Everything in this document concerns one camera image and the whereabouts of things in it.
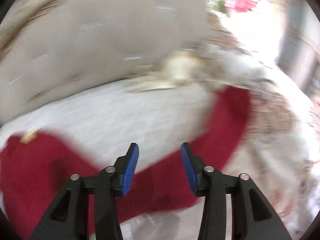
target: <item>yellow object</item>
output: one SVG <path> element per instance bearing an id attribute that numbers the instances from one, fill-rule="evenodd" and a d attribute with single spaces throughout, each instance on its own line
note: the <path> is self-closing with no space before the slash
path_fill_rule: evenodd
<path id="1" fill-rule="evenodd" d="M 20 142 L 24 144 L 28 144 L 29 142 L 31 142 L 37 137 L 37 132 L 38 131 L 31 131 L 31 132 L 25 133 L 20 139 Z"/>

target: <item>metal pin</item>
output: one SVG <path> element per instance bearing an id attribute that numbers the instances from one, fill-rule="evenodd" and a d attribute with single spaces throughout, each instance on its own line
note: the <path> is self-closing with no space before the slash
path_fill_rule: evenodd
<path id="1" fill-rule="evenodd" d="M 246 173 L 241 173 L 240 174 L 240 178 L 243 179 L 243 180 L 249 180 L 250 179 L 250 176 Z"/>
<path id="2" fill-rule="evenodd" d="M 114 166 L 108 166 L 106 167 L 106 172 L 107 173 L 113 173 L 116 171 L 116 168 Z"/>
<path id="3" fill-rule="evenodd" d="M 71 177 L 70 177 L 71 180 L 78 180 L 79 178 L 80 178 L 80 175 L 76 174 L 76 173 L 71 175 Z"/>
<path id="4" fill-rule="evenodd" d="M 213 168 L 212 166 L 205 166 L 205 167 L 204 167 L 204 170 L 205 170 L 206 172 L 214 172 L 214 168 Z"/>

